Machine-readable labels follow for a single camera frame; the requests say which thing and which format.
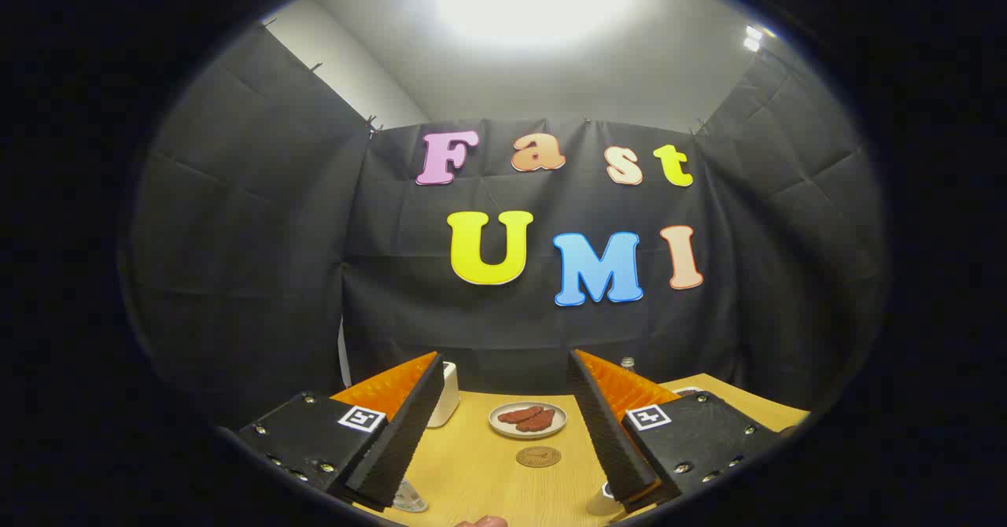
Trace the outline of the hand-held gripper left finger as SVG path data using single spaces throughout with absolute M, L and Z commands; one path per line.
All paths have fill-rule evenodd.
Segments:
M 443 388 L 443 356 L 427 352 L 331 396 L 299 393 L 236 437 L 295 483 L 382 511 L 392 506 Z

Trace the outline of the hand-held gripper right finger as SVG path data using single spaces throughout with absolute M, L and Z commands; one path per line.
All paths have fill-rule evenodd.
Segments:
M 707 390 L 679 395 L 571 350 L 567 382 L 614 499 L 627 512 L 708 490 L 788 436 Z

